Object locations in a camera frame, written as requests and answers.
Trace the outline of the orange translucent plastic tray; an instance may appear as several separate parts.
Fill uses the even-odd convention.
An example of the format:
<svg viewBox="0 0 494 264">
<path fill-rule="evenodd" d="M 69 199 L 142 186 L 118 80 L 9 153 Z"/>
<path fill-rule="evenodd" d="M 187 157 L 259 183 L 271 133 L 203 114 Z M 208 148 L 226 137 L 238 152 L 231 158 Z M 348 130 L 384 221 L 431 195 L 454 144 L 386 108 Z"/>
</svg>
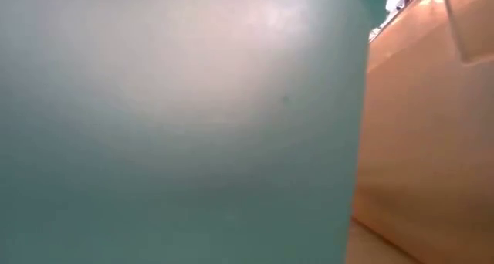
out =
<svg viewBox="0 0 494 264">
<path fill-rule="evenodd" d="M 412 0 L 371 41 L 354 216 L 422 264 L 494 264 L 494 0 Z"/>
</svg>

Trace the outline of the green translucent plastic tray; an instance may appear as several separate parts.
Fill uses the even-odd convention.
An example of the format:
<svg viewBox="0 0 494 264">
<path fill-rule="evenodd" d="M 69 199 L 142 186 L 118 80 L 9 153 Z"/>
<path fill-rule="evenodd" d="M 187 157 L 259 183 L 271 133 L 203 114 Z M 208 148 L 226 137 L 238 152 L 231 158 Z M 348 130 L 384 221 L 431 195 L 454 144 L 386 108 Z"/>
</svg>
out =
<svg viewBox="0 0 494 264">
<path fill-rule="evenodd" d="M 344 264 L 386 0 L 0 0 L 0 264 Z"/>
</svg>

